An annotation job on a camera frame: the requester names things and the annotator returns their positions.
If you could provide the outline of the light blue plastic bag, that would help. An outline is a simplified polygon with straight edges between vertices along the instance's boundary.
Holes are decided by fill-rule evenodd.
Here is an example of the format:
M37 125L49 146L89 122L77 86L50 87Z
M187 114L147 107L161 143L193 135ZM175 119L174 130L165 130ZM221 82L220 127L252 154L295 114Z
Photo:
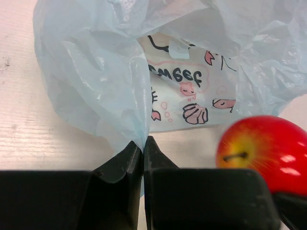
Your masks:
M144 36L234 59L239 119L279 115L307 92L304 0L39 0L33 28L56 113L116 152L130 141L143 148L152 132Z

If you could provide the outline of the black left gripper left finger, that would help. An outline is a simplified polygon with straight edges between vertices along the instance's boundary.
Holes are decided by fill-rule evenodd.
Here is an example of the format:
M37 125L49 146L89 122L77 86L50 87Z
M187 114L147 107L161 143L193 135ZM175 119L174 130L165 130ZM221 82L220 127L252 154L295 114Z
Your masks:
M3 230L135 230L142 152L134 142L93 171L0 172Z

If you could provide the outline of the red fake apple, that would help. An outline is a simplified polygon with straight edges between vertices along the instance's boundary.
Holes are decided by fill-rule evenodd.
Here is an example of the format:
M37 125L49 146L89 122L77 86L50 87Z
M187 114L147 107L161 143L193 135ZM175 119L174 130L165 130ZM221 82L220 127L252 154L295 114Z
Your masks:
M218 168L256 170L272 193L307 194L307 132L271 115L234 122L222 134L215 154Z

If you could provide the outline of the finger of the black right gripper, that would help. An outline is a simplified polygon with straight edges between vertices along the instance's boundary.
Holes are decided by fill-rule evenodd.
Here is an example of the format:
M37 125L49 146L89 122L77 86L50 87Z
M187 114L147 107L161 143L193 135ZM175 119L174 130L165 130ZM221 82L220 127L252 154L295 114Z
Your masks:
M307 197L305 195L275 193L273 200L281 221L290 230L307 230Z

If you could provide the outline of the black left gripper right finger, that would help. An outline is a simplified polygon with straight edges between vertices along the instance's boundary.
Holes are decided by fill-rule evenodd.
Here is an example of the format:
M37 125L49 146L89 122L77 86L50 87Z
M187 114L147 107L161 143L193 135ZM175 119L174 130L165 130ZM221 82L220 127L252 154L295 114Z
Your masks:
M263 178L249 169L179 168L148 137L144 202L150 230L278 230Z

